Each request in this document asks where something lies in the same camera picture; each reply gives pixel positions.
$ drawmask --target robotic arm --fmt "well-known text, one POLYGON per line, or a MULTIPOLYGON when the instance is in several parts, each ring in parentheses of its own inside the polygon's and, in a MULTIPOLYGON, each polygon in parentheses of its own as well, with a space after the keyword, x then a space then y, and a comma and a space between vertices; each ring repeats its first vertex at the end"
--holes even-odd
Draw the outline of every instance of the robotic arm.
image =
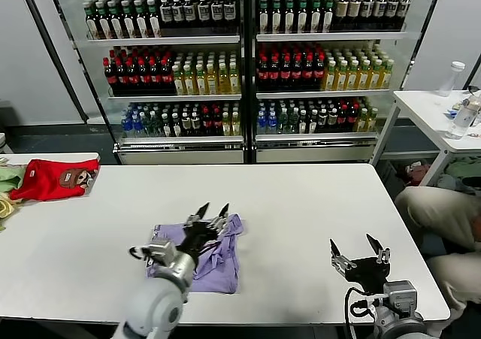
POLYGON ((422 339, 431 338, 426 333, 422 316, 416 312, 417 291, 408 280, 388 282, 390 271, 390 250, 383 249, 380 242, 367 235, 375 257, 349 260, 340 254, 336 244, 331 240, 331 263, 335 269, 350 283, 361 284, 364 291, 350 288, 344 302, 344 316, 349 338, 355 338, 355 332, 349 325, 349 296, 352 292, 363 295, 363 300, 349 307, 353 316, 370 315, 374 319, 374 337, 376 339, 422 339))
POLYGON ((198 257, 218 245, 225 231, 228 204, 219 215, 203 220, 209 203, 190 215, 183 230, 186 237, 176 247, 170 240, 155 240, 129 252, 136 259, 158 264, 155 277, 145 280, 129 305, 125 322, 113 339, 166 339, 182 315, 187 302, 198 257))

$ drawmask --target plastic bottle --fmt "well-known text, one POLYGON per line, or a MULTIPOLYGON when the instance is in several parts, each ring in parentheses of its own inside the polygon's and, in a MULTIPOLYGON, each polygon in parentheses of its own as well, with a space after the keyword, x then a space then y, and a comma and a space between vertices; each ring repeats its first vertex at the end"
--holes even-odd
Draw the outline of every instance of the plastic bottle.
POLYGON ((460 73, 462 73, 465 68, 466 65, 463 62, 453 61, 451 63, 451 72, 449 76, 444 80, 437 94, 443 97, 449 96, 452 89, 454 89, 454 86, 456 85, 456 81, 460 73))
POLYGON ((481 109, 481 98, 471 94, 470 98, 463 101, 461 109, 452 121, 446 136, 455 140, 462 138, 471 126, 471 123, 476 119, 479 109, 481 109))

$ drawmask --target white wall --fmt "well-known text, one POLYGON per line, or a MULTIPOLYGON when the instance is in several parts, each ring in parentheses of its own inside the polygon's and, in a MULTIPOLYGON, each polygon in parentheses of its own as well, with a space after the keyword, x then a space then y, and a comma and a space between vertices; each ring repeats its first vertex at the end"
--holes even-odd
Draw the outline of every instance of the white wall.
POLYGON ((83 123, 24 0, 0 0, 0 120, 5 126, 83 123))
POLYGON ((438 89, 451 62, 462 61, 461 89, 481 53, 480 14, 480 0, 438 0, 405 89, 438 89))

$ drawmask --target person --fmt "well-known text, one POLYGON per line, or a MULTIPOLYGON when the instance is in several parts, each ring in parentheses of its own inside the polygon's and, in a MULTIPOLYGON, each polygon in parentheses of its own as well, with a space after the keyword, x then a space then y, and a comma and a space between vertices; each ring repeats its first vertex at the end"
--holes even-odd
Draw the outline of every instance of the person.
POLYGON ((450 318, 429 323, 428 334, 439 337, 459 318, 467 302, 481 303, 481 198, 447 189, 410 186, 395 199, 418 247, 423 233, 433 233, 468 253, 436 256, 427 264, 450 309, 450 318))

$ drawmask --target folded purple shirt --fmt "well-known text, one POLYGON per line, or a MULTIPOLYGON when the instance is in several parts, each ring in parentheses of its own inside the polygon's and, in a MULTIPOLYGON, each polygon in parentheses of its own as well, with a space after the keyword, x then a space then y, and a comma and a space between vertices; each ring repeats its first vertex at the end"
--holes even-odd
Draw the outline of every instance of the folded purple shirt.
MULTIPOLYGON (((239 263, 235 254, 237 235, 244 230, 241 218, 229 215, 227 228, 218 247, 208 250, 198 258, 191 291, 224 292, 233 294, 237 289, 239 263)), ((153 238, 167 238, 179 245, 185 238, 183 224, 156 225, 153 238)), ((156 264, 147 266, 147 276, 153 277, 156 264)))

